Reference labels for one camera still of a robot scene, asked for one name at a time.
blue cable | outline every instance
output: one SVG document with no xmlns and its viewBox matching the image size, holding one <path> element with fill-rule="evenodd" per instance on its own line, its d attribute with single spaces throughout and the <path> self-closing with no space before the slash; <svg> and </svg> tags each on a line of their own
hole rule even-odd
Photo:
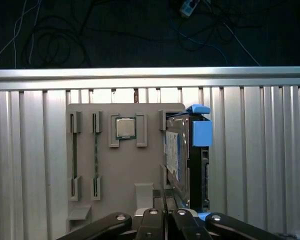
<svg viewBox="0 0 300 240">
<path fill-rule="evenodd" d="M 225 61 L 225 64 L 226 66 L 228 66 L 228 60 L 227 60 L 227 57 L 226 55 L 222 52 L 222 50 L 220 48 L 218 48 L 217 46 L 214 46 L 214 45 L 211 45 L 211 44 L 205 44 L 204 42 L 200 42 L 200 41 L 197 41 L 195 39 L 192 39 L 190 37 L 188 37 L 187 35 L 183 34 L 182 32 L 180 32 L 176 26 L 176 24 L 174 23 L 173 19 L 172 19 L 172 16 L 170 17 L 170 23 L 171 23 L 171 26 L 172 26 L 172 29 L 174 31 L 176 31 L 178 34 L 180 34 L 181 36 L 185 37 L 186 39 L 190 40 L 191 42 L 193 43 L 196 43 L 196 44 L 199 44 L 199 45 L 205 45 L 207 47 L 210 47 L 210 48 L 213 48 L 215 50 L 217 50 L 224 58 L 224 61 Z"/>
</svg>

white cable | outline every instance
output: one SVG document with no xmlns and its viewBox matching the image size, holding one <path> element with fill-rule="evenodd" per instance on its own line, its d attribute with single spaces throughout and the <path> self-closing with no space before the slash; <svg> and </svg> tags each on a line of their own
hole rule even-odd
<svg viewBox="0 0 300 240">
<path fill-rule="evenodd" d="M 40 11 L 40 6 L 41 6 L 41 2 L 42 0 L 38 0 L 38 9 L 36 10 L 36 16 L 35 16 L 35 20 L 34 20 L 34 27 L 37 25 L 37 21 L 38 21 L 38 16 L 39 16 L 39 11 Z M 29 63 L 31 64 L 31 58 L 32 58 L 32 52 L 34 50 L 34 41 L 35 41 L 35 34 L 32 33 L 32 40 L 31 40 L 31 50 L 30 50 L 30 55 L 29 55 Z"/>
<path fill-rule="evenodd" d="M 2 52 L 15 40 L 15 38 L 19 35 L 20 30 L 21 30 L 21 26 L 22 26 L 22 21 L 24 19 L 24 15 L 25 15 L 25 9 L 26 9 L 26 5 L 27 5 L 27 0 L 24 1 L 23 4 L 23 9 L 22 9 L 22 15 L 20 17 L 20 26 L 18 29 L 18 32 L 16 33 L 16 35 L 4 46 L 4 48 L 0 51 L 0 55 L 2 54 Z"/>
<path fill-rule="evenodd" d="M 242 47 L 242 49 L 250 56 L 250 58 L 253 59 L 253 61 L 259 66 L 261 67 L 261 64 L 250 54 L 250 52 L 245 48 L 245 46 L 240 42 L 240 40 L 237 38 L 237 36 L 234 34 L 234 32 L 231 30 L 231 28 L 223 23 L 225 25 L 225 27 L 230 31 L 230 33 L 232 33 L 232 35 L 234 36 L 234 38 L 237 40 L 237 42 L 240 44 L 240 46 Z"/>
<path fill-rule="evenodd" d="M 204 3 L 207 5 L 207 7 L 210 9 L 210 11 L 212 12 L 212 8 L 211 8 L 211 4 L 207 1 L 207 0 L 203 0 Z M 223 23 L 224 26 L 230 31 L 230 33 L 232 33 L 232 35 L 234 36 L 234 38 L 237 40 L 237 42 L 240 44 L 240 46 L 243 48 L 243 50 L 253 59 L 253 61 L 259 66 L 261 67 L 260 63 L 250 54 L 250 52 L 245 48 L 245 46 L 241 43 L 241 41 L 237 38 L 237 36 L 235 35 L 235 33 L 231 30 L 231 28 Z"/>
<path fill-rule="evenodd" d="M 210 6 L 210 3 L 207 0 L 203 0 L 205 5 L 209 8 L 210 12 L 212 12 L 212 8 Z"/>
</svg>

gray plastic bracket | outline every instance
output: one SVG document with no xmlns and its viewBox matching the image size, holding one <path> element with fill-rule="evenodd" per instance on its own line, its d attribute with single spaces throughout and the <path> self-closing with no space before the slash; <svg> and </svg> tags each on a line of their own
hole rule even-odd
<svg viewBox="0 0 300 240">
<path fill-rule="evenodd" d="M 91 206 L 75 207 L 66 219 L 66 232 L 72 232 L 91 223 Z"/>
<path fill-rule="evenodd" d="M 95 177 L 90 180 L 90 193 L 92 201 L 100 201 L 101 200 L 101 178 L 102 176 L 96 179 L 96 187 L 98 189 L 97 196 L 95 195 Z"/>
<path fill-rule="evenodd" d="M 146 147 L 148 145 L 147 137 L 147 115 L 142 112 L 137 112 L 136 118 L 136 146 Z"/>
<path fill-rule="evenodd" d="M 66 123 L 66 132 L 67 133 L 81 133 L 81 118 L 82 113 L 80 111 L 68 112 L 68 121 Z"/>
<path fill-rule="evenodd" d="M 68 178 L 68 199 L 69 201 L 75 202 L 79 201 L 82 195 L 81 192 L 81 176 L 74 179 L 74 196 L 71 194 L 72 178 Z"/>
<path fill-rule="evenodd" d="M 102 132 L 102 126 L 101 126 L 101 119 L 102 119 L 102 111 L 93 111 L 91 112 L 91 125 L 92 128 L 90 128 L 91 133 L 101 133 Z"/>
<path fill-rule="evenodd" d="M 184 112 L 184 109 L 162 109 L 159 110 L 159 130 L 161 131 L 165 131 L 167 130 L 167 125 L 166 125 L 166 121 L 167 121 L 167 114 L 169 113 L 181 113 Z"/>
<path fill-rule="evenodd" d="M 136 209 L 152 208 L 154 184 L 152 182 L 135 183 L 134 186 L 136 193 Z"/>
<path fill-rule="evenodd" d="M 109 148 L 119 148 L 119 140 L 116 139 L 116 117 L 119 117 L 119 113 L 110 113 L 108 117 Z"/>
</svg>

hard drive label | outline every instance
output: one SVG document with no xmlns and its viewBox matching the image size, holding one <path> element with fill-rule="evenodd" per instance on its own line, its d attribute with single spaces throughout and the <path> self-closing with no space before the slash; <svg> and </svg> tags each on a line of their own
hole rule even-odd
<svg viewBox="0 0 300 240">
<path fill-rule="evenodd" d="M 166 168 L 180 182 L 180 136 L 178 133 L 167 131 L 165 134 Z"/>
</svg>

dark floor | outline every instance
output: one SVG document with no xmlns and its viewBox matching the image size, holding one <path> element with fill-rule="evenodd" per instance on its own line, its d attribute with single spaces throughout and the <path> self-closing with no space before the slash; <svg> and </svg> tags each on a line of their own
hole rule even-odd
<svg viewBox="0 0 300 240">
<path fill-rule="evenodd" d="M 37 4 L 37 0 L 27 1 L 26 10 Z M 188 20 L 167 7 L 167 0 L 112 0 L 95 6 L 87 23 L 89 28 L 111 32 L 85 29 L 83 35 L 78 34 L 80 25 L 71 14 L 72 1 L 73 12 L 82 23 L 91 0 L 42 0 L 32 64 L 27 63 L 26 59 L 30 54 L 37 9 L 24 16 L 20 34 L 16 38 L 18 69 L 226 66 L 222 54 L 213 47 L 200 47 L 181 37 L 185 47 L 191 50 L 200 47 L 196 51 L 183 49 L 177 40 L 178 33 L 172 28 L 171 19 L 177 27 L 184 21 L 180 32 L 188 36 L 216 23 L 216 18 L 209 16 L 210 10 L 202 0 Z M 241 13 L 237 25 L 261 26 L 234 30 L 238 39 L 262 66 L 300 66 L 300 0 L 213 1 L 218 6 L 231 6 L 227 10 L 229 14 L 238 16 Z M 0 50 L 12 39 L 15 22 L 22 13 L 23 5 L 24 0 L 0 1 Z M 59 18 L 50 17 L 41 22 L 50 15 L 60 16 L 73 26 Z M 222 24 L 218 25 L 218 30 L 223 38 L 231 38 L 232 35 Z M 218 30 L 214 28 L 208 44 L 224 53 L 228 66 L 257 65 L 235 39 L 229 44 L 222 42 Z M 193 38 L 203 43 L 209 35 L 210 30 Z M 11 44 L 0 56 L 0 69 L 13 68 L 14 49 Z"/>
</svg>

